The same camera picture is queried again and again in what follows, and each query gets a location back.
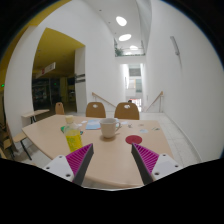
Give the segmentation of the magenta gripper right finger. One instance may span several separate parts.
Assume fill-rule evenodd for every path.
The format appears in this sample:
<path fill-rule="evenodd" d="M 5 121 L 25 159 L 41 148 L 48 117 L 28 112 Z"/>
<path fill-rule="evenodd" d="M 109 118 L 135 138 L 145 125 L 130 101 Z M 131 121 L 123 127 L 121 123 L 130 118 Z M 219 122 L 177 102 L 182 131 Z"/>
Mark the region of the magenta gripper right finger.
<path fill-rule="evenodd" d="M 168 154 L 157 154 L 136 143 L 132 144 L 131 153 L 137 164 L 144 185 L 182 169 L 182 166 Z"/>

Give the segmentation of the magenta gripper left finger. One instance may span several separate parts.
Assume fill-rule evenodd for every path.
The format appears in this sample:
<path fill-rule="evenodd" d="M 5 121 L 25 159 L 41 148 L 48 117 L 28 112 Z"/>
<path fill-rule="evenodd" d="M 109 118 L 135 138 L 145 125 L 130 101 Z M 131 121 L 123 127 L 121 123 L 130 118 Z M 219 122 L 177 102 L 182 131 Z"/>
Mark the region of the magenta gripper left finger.
<path fill-rule="evenodd" d="M 93 145 L 88 144 L 67 156 L 57 156 L 44 170 L 81 186 L 93 154 Z"/>

